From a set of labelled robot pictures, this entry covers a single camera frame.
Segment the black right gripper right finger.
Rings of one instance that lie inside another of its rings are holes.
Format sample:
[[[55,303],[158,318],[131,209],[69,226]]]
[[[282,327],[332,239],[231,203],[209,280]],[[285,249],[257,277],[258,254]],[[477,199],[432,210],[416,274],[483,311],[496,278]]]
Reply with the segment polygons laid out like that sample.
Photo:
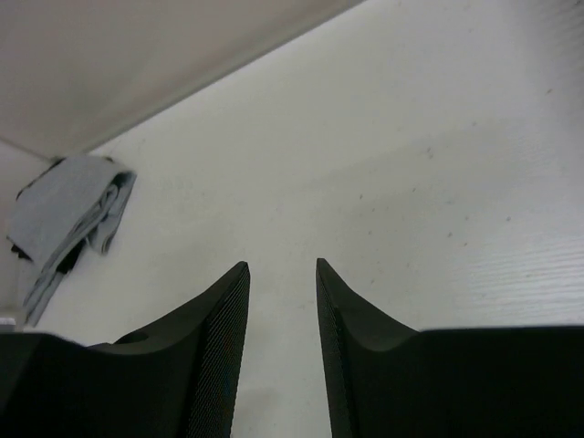
[[[316,263],[336,437],[580,437],[580,326],[417,331]]]

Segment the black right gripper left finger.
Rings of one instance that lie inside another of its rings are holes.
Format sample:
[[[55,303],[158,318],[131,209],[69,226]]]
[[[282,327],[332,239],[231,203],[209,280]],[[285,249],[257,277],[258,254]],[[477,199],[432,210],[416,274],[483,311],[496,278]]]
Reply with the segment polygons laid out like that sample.
[[[1,338],[4,437],[227,437],[250,295],[239,262],[199,296],[112,343]]]

